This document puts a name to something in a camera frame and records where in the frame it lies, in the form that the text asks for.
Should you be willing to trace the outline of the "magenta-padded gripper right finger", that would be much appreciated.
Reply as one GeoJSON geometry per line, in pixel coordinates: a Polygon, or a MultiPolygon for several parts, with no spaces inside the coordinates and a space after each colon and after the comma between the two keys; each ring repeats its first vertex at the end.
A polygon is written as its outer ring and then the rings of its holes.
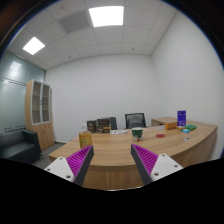
{"type": "Polygon", "coordinates": [[[148,185],[182,169],[182,166],[167,154],[157,155],[135,144],[131,145],[131,155],[144,185],[148,185]]]}

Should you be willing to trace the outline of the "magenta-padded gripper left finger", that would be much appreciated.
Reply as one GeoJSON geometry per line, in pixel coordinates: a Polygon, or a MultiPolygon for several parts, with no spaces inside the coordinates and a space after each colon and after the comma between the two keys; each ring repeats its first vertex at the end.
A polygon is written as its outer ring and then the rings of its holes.
{"type": "Polygon", "coordinates": [[[90,145],[67,158],[58,157],[45,171],[82,186],[93,156],[94,148],[90,145]]]}

